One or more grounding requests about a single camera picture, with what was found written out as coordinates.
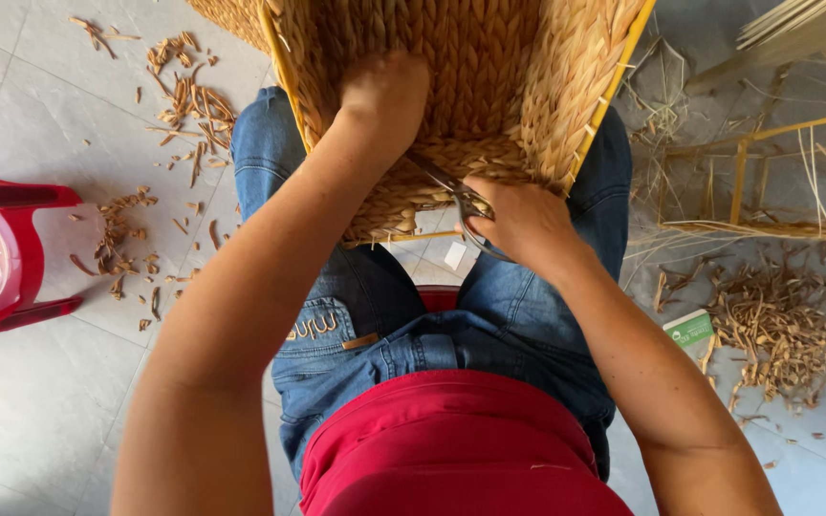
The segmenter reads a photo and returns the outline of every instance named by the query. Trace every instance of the hand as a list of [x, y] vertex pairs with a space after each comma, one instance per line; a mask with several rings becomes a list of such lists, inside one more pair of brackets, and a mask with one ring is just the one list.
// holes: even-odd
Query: hand
[[370, 54], [346, 71], [337, 117], [352, 118], [377, 139], [373, 150], [385, 152], [393, 163], [413, 144], [428, 94], [429, 68], [421, 55]]
[[584, 260], [591, 252], [573, 228], [566, 203], [553, 193], [536, 184], [509, 186], [474, 175], [464, 182], [496, 212], [496, 221], [470, 217], [467, 224], [548, 282], [554, 283], [564, 260]]

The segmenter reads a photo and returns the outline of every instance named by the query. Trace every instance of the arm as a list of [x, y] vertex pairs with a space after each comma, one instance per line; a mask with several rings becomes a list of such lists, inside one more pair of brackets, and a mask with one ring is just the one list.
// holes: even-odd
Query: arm
[[566, 204], [536, 185], [465, 182], [497, 220], [468, 223], [553, 285], [576, 316], [639, 443], [661, 514], [781, 514], [751, 446], [703, 374], [614, 283]]
[[114, 514], [272, 513], [261, 376], [362, 200], [416, 137], [426, 66], [352, 73], [333, 125], [168, 314], [133, 396]]

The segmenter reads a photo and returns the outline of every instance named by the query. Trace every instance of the person's right hand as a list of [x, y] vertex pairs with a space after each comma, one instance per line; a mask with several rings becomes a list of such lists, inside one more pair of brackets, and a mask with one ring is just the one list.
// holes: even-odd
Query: person's right hand
[[496, 212], [495, 221], [468, 218], [470, 227], [545, 280], [553, 282], [569, 255], [590, 251], [573, 228], [566, 203], [553, 193], [536, 184], [509, 186], [474, 175], [464, 182]]

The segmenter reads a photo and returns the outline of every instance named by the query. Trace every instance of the jeans pocket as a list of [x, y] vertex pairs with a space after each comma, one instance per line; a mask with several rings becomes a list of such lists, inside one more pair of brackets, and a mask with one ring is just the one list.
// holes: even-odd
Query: jeans pocket
[[345, 304], [334, 298], [305, 301], [292, 331], [273, 358], [272, 381], [284, 384], [322, 379], [364, 349], [346, 349], [344, 344], [355, 339], [352, 319]]

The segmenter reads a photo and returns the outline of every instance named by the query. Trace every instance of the wrist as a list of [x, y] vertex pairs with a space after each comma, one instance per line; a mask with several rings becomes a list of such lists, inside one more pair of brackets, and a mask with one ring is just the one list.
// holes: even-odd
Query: wrist
[[388, 166], [399, 160], [413, 144], [397, 130], [395, 124], [368, 109], [344, 107], [337, 113], [333, 125], [339, 126], [339, 130], [364, 146], [373, 158], [387, 161]]
[[576, 281], [585, 281], [602, 268], [595, 250], [578, 236], [563, 239], [555, 252], [559, 259], [539, 275], [561, 293], [574, 290]]

